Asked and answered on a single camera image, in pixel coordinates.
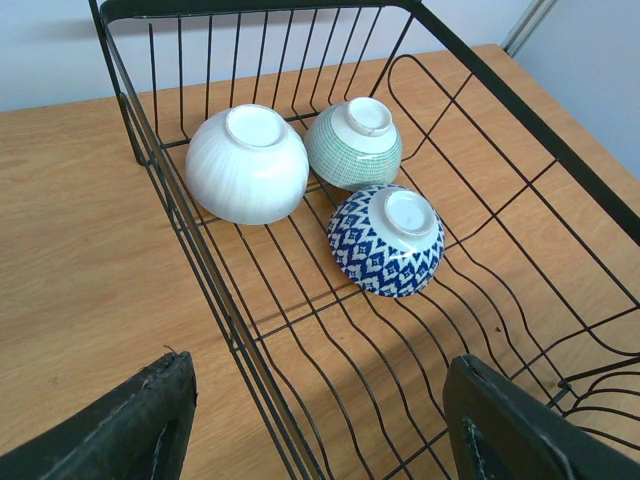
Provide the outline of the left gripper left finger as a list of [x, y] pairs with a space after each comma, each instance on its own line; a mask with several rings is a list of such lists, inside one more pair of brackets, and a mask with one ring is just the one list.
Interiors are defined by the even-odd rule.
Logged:
[[1, 456], [3, 479], [178, 479], [197, 406], [189, 352], [166, 353]]

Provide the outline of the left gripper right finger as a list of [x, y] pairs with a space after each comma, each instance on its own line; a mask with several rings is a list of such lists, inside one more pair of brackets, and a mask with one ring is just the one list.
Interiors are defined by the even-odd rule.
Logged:
[[460, 479], [637, 479], [639, 464], [561, 418], [473, 355], [443, 389]]

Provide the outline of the red patterned blue bowl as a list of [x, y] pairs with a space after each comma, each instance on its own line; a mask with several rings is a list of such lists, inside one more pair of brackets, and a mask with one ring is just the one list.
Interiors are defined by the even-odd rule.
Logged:
[[445, 230], [436, 210], [421, 194], [397, 184], [353, 193], [331, 215], [327, 235], [343, 273], [384, 297], [423, 290], [445, 250]]

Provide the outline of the black wire dish rack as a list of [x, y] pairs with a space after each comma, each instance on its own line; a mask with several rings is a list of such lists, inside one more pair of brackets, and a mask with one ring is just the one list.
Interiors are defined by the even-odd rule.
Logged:
[[277, 479], [635, 479], [639, 185], [420, 1], [94, 1]]

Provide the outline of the white ribbed bowl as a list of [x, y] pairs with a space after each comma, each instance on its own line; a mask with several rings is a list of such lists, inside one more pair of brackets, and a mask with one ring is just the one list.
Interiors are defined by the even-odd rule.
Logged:
[[192, 197], [236, 224], [270, 224], [289, 216], [308, 177], [301, 137], [275, 110], [259, 104], [228, 108], [204, 121], [185, 159]]

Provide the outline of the green dashed pattern bowl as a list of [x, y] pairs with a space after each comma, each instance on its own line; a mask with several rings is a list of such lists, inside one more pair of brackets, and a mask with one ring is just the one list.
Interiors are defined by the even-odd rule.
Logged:
[[393, 182], [403, 153], [391, 111], [371, 97], [326, 108], [306, 132], [304, 144], [313, 171], [352, 192]]

